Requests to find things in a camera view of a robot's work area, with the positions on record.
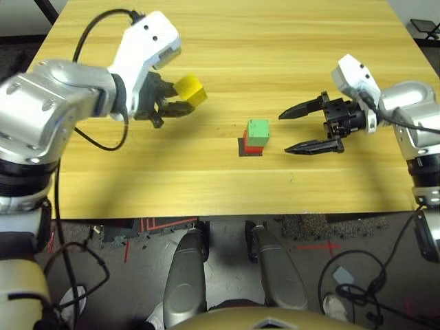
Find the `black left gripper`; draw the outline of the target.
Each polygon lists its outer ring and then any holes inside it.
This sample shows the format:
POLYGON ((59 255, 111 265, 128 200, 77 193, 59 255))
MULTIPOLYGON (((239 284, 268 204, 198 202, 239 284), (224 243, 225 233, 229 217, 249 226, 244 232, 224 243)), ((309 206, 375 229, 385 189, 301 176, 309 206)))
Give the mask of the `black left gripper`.
POLYGON ((174 84, 162 80, 155 72, 149 72, 139 92, 138 107, 135 111, 134 120, 149 120, 153 127, 162 127, 163 118, 180 118, 191 114, 195 108, 189 102, 165 102, 159 106, 159 113, 155 109, 155 103, 162 98, 178 96, 174 84))

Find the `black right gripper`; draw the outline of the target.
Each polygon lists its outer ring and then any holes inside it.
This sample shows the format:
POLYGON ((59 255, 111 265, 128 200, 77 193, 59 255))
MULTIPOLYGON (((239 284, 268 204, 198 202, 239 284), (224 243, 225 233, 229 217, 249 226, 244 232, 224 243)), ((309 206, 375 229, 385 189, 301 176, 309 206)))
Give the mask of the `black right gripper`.
POLYGON ((279 115, 279 120, 291 120, 323 110, 326 119, 324 129, 327 137, 332 138, 301 142, 286 148, 286 153, 294 155, 343 153, 344 145, 341 138, 347 137, 352 132, 365 130, 365 114, 356 101, 344 101, 338 98, 325 103, 328 99, 327 92, 323 91, 317 98, 292 106, 279 115))

